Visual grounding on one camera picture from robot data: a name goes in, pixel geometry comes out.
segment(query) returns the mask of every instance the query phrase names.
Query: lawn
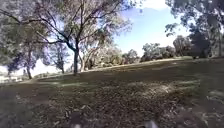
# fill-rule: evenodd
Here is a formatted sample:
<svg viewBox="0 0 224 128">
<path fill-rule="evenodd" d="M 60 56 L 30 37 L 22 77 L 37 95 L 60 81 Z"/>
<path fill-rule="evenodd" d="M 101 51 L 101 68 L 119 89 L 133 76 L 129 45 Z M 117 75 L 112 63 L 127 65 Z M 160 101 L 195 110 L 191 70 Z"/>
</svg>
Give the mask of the lawn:
<svg viewBox="0 0 224 128">
<path fill-rule="evenodd" d="M 176 60 L 0 87 L 0 128 L 66 128 L 80 111 L 87 128 L 224 127 L 224 60 Z"/>
</svg>

